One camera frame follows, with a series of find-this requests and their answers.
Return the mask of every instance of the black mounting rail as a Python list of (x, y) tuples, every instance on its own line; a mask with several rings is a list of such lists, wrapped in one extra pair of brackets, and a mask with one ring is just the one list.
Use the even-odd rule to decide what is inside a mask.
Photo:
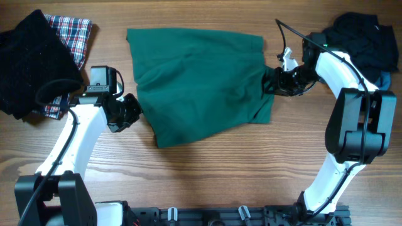
[[(242, 220), (237, 208), (177, 209), (177, 220), (168, 217), (169, 210), (159, 208), (132, 208), (131, 211), (141, 226), (292, 226), (289, 223), (292, 208), (292, 205), (249, 208), (249, 223)], [(349, 207), (338, 206), (334, 213), (317, 215), (306, 225), (350, 226), (350, 223)]]

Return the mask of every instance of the pile of clothes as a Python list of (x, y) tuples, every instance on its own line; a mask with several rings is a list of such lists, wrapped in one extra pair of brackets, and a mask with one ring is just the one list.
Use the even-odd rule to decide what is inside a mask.
[[(82, 82), (92, 22), (89, 19), (44, 15), (33, 11), (14, 30), (0, 33), (0, 109), (20, 119), (31, 111), (58, 119), (59, 107), (35, 103), (36, 91), (61, 78)], [(56, 83), (44, 90), (42, 101), (65, 105), (80, 87)]]
[(391, 85), (390, 72), (398, 71), (398, 47), (392, 26), (378, 24), (376, 15), (345, 13), (322, 31), (327, 44), (348, 52), (353, 64), (381, 90)]

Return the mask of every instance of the table surface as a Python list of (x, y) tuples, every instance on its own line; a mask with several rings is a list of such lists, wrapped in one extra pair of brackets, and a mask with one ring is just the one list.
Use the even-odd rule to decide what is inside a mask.
[[(402, 46), (402, 1), (138, 1), (133, 3), (0, 4), (0, 31), (13, 29), (34, 9), (89, 18), (96, 24), (82, 75), (93, 65), (123, 74), (136, 94), (127, 28), (185, 27), (227, 30), (264, 37), (266, 64), (279, 65), (282, 38), (274, 19), (309, 34), (330, 26), (346, 11), (377, 14), (393, 25)], [(301, 39), (285, 31), (298, 61)], [(391, 90), (402, 98), (400, 73)], [(314, 180), (327, 154), (324, 132), (335, 104), (328, 87), (301, 97), (276, 97), (268, 125), (245, 124), (195, 143), (158, 149), (144, 117), (122, 133), (98, 139), (85, 175), (94, 202), (127, 200), (132, 207), (262, 207), (290, 205)], [(340, 202), (350, 205), (354, 225), (402, 224), (402, 105), (395, 112), (388, 152), (350, 183)], [(30, 116), (0, 113), (0, 225), (16, 225), (14, 184), (48, 156), (64, 127)]]

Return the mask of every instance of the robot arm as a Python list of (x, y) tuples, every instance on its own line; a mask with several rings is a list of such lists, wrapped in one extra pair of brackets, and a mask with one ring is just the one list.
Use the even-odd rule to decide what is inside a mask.
[[(308, 37), (320, 45), (325, 44), (323, 34), (312, 33)], [(295, 222), (311, 220), (317, 213), (333, 213), (338, 199), (353, 177), (388, 148), (396, 97), (392, 92), (378, 90), (364, 79), (347, 53), (333, 53), (349, 62), (349, 65), (303, 39), (305, 64), (298, 66), (291, 57), (291, 49), (285, 48), (283, 54), (278, 55), (283, 62), (282, 67), (276, 69), (274, 82), (268, 87), (272, 87), (277, 95), (302, 95), (310, 89), (306, 89), (308, 84), (324, 80), (337, 98), (325, 132), (327, 157), (314, 182), (301, 193), (296, 203), (300, 211)], [(364, 156), (360, 153), (363, 123), (359, 122), (359, 116), (365, 109), (365, 92), (360, 78), (363, 78), (372, 103), (369, 114), (372, 121), (366, 131)]]
[[(15, 195), (21, 217), (19, 225), (117, 226), (122, 225), (124, 220), (130, 220), (127, 203), (94, 205), (83, 182), (96, 140), (106, 126), (112, 132), (120, 132), (136, 122), (142, 113), (133, 94), (121, 97), (124, 87), (116, 94), (120, 91), (116, 72), (119, 73), (107, 66), (91, 68), (90, 85), (70, 102), (74, 116), (68, 112), (66, 125), (49, 157), (39, 166), (35, 175), (18, 179)], [(72, 128), (75, 123), (78, 126), (66, 150), (62, 152), (71, 131), (74, 131)], [(50, 171), (57, 159), (60, 159), (57, 167)], [(49, 173), (51, 176), (45, 181), (40, 195), (35, 197), (32, 205), (28, 205), (36, 187)], [(60, 197), (60, 207), (47, 207), (43, 202), (55, 195)]]

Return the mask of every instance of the green cloth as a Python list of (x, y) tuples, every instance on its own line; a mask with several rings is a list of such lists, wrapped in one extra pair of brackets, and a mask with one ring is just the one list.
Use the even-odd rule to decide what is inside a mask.
[(268, 123), (263, 38), (185, 28), (128, 29), (138, 101), (159, 148)]

